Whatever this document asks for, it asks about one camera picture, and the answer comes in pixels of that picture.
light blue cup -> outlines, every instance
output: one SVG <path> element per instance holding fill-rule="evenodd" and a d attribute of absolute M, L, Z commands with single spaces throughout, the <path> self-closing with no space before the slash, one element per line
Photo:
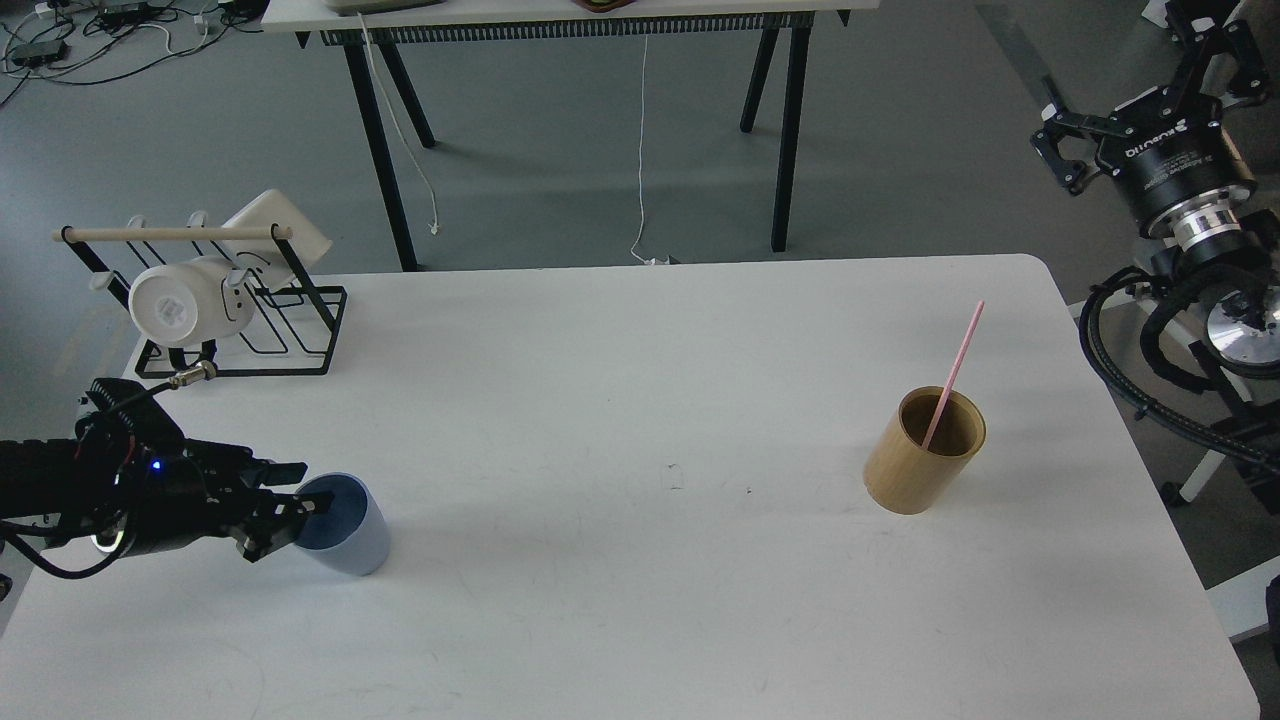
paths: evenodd
<path fill-rule="evenodd" d="M 294 544 L 339 573 L 367 575 L 381 566 L 392 536 L 360 478 L 346 473 L 319 475 L 298 488 L 298 495 L 305 492 L 332 492 L 333 505 L 328 512 L 307 518 Z"/>

white tabletop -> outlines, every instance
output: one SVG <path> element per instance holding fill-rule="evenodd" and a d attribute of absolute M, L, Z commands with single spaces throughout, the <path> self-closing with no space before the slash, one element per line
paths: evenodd
<path fill-rule="evenodd" d="M 9 717 L 1256 719 L 1028 256 L 352 275 L 329 375 L 161 395 L 347 470 L 374 575 L 232 541 L 32 578 Z M 860 468 L 947 373 L 986 447 L 904 518 Z"/>
<path fill-rule="evenodd" d="M 664 18 L 732 13 L 867 10 L 879 0 L 637 0 L 608 13 L 593 13 L 572 0 L 447 0 L 439 5 L 365 15 L 369 27 Z M 358 29 L 360 19 L 342 17 L 323 0 L 275 0 L 262 15 L 266 32 Z"/>

wooden cup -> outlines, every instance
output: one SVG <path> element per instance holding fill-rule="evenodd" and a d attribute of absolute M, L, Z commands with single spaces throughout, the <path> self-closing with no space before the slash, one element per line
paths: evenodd
<path fill-rule="evenodd" d="M 863 482 L 886 510 L 901 515 L 928 510 L 987 439 L 978 406 L 952 391 L 929 450 L 920 447 L 941 396 L 940 387 L 906 393 L 867 459 Z"/>

black table leg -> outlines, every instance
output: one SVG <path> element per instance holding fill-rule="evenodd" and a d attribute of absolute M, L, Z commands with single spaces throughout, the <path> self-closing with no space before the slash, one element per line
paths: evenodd
<path fill-rule="evenodd" d="M 778 184 L 773 196 L 774 252 L 787 249 L 787 223 L 791 220 L 791 183 L 796 174 L 796 146 L 800 141 L 800 105 L 804 100 L 804 72 L 809 63 L 809 35 L 813 28 L 791 31 L 787 61 L 787 91 L 782 104 L 782 147 L 778 155 Z"/>
<path fill-rule="evenodd" d="M 408 79 L 408 72 L 404 69 L 404 60 L 401 59 L 399 50 L 396 49 L 394 42 L 379 42 L 378 49 L 383 51 L 383 60 L 392 73 L 392 81 L 396 83 L 396 91 L 401 95 L 401 102 L 408 110 L 408 119 L 413 123 L 419 142 L 422 143 L 422 147 L 435 147 L 435 136 L 431 135 L 431 126 L 426 124 L 422 104 L 419 102 L 417 94 L 413 92 L 413 82 Z"/>
<path fill-rule="evenodd" d="M 751 85 L 746 88 L 746 105 L 742 106 L 742 120 L 739 129 L 751 132 L 755 127 L 755 111 L 760 109 L 760 95 L 764 94 L 764 79 L 769 76 L 773 61 L 773 47 L 778 44 L 778 29 L 765 29 L 760 33 L 760 46 L 755 51 L 755 67 L 751 69 Z"/>
<path fill-rule="evenodd" d="M 369 61 L 365 60 L 362 45 L 343 45 L 347 54 L 347 69 L 351 72 L 351 87 L 356 91 L 356 104 L 360 105 L 360 118 L 365 122 L 365 137 L 369 138 L 369 154 L 374 158 L 374 172 L 378 174 L 378 187 L 383 192 L 383 205 L 387 208 L 387 220 L 392 225 L 392 238 L 396 241 L 396 254 L 399 255 L 401 269 L 420 270 L 413 254 L 413 237 L 408 233 L 408 220 L 404 219 L 404 204 L 401 201 L 399 184 L 396 182 L 396 168 L 392 167 L 392 154 L 387 149 L 387 133 L 383 132 L 383 117 L 378 111 L 378 96 L 369 78 Z"/>

straw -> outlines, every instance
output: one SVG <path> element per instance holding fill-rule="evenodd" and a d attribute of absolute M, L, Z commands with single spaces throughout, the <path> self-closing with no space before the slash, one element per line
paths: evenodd
<path fill-rule="evenodd" d="M 960 363 L 964 363 L 964 354 L 969 351 L 969 341 L 973 340 L 973 331 L 978 328 L 978 318 L 982 316 L 982 309 L 987 306 L 986 301 L 979 300 L 978 307 L 973 311 L 973 319 L 969 320 L 969 329 L 964 333 L 964 342 L 960 343 L 960 352 L 956 354 L 956 361 L 951 365 L 951 374 L 947 375 L 947 384 L 942 387 L 942 395 L 938 397 L 938 406 L 933 409 L 933 419 L 929 420 L 929 430 L 924 433 L 924 442 L 920 447 L 924 450 L 929 448 L 929 443 L 933 441 L 933 433 L 938 429 L 938 421 L 942 420 L 942 411 L 947 406 L 947 400 L 951 398 L 951 387 L 956 384 L 956 375 L 960 374 Z"/>

